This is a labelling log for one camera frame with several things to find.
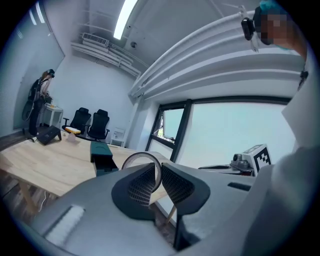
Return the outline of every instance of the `green box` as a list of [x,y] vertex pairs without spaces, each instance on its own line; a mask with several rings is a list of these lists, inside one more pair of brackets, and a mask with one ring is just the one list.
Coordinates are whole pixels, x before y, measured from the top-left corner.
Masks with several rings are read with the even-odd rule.
[[90,161],[91,163],[94,163],[96,176],[109,174],[119,170],[112,157],[112,152],[106,143],[91,141]]

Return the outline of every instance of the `air vent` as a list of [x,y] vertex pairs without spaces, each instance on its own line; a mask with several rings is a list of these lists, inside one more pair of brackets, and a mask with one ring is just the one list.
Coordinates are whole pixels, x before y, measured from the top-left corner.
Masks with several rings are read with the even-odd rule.
[[109,45],[109,40],[89,33],[83,33],[82,39],[98,46],[107,47]]

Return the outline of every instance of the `white ceiling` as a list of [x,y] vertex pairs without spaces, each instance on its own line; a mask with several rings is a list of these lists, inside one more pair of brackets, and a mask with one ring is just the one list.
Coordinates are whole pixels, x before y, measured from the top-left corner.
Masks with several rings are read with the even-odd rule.
[[[117,40],[113,33],[123,3],[124,0],[87,0],[73,24],[78,31],[109,39],[151,65],[193,31],[239,11],[223,3],[244,5],[250,11],[259,5],[259,0],[138,0],[122,39]],[[136,48],[130,46],[131,42],[136,42]]]

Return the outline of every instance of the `wooden table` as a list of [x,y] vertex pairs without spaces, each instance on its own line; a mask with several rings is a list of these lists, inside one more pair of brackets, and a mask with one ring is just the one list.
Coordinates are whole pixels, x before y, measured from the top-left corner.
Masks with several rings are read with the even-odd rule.
[[[46,146],[39,141],[25,140],[0,152],[0,169],[19,181],[28,208],[33,213],[37,213],[38,209],[32,201],[27,184],[61,197],[78,184],[96,177],[94,164],[90,162],[91,142],[81,138],[69,142],[68,133],[61,131],[61,135],[61,141],[56,137]],[[109,145],[109,148],[119,170],[124,161],[137,152],[115,145]],[[170,163],[169,159],[158,152],[149,153],[160,163]],[[148,158],[141,157],[135,160],[132,166],[150,162]],[[166,195],[167,192],[161,184],[152,193],[150,204]]]

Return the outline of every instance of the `black mesh panel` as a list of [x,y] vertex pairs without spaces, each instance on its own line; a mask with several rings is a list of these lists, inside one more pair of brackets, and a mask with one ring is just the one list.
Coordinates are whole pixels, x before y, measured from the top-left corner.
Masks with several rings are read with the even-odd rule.
[[155,167],[153,166],[131,181],[128,188],[130,198],[140,205],[148,207],[155,184]]
[[162,184],[172,202],[176,205],[188,198],[195,190],[195,186],[183,177],[162,166]]

